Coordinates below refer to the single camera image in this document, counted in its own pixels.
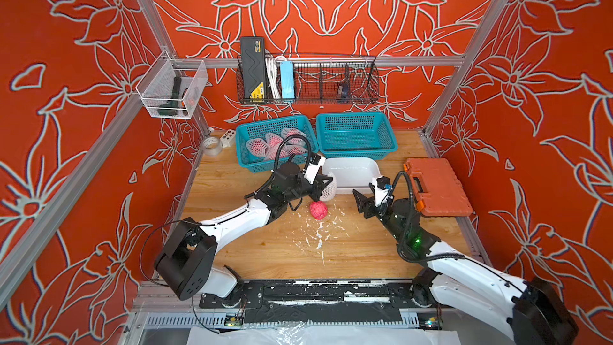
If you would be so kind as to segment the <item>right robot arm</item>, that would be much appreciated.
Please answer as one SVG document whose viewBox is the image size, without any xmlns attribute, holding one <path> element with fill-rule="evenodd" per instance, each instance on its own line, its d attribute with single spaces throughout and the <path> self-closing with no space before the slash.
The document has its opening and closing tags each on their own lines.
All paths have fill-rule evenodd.
<svg viewBox="0 0 613 345">
<path fill-rule="evenodd" d="M 359 213 L 384 225 L 402 260 L 423 267 L 409 292 L 416 305 L 455 308 L 516 344 L 574 343 L 578 325 L 551 283 L 496 270 L 429 233 L 421 226 L 414 196 L 395 199 L 389 178 L 376 178 L 369 187 L 371 197 L 353 192 Z"/>
</svg>

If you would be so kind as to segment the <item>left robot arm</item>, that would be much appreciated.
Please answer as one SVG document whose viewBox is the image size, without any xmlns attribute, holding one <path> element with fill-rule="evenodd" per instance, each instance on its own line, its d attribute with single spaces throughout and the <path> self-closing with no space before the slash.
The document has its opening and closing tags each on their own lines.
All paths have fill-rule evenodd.
<svg viewBox="0 0 613 345">
<path fill-rule="evenodd" d="M 241 236 L 279 219 L 292 202 L 307 197 L 319 201 L 333 183 L 320 168 L 283 163 L 238 209 L 203 222 L 180 220 L 156 258 L 156 272 L 181 301 L 204 293 L 235 302 L 243 281 L 230 267 L 215 266 L 216 254 Z"/>
</svg>

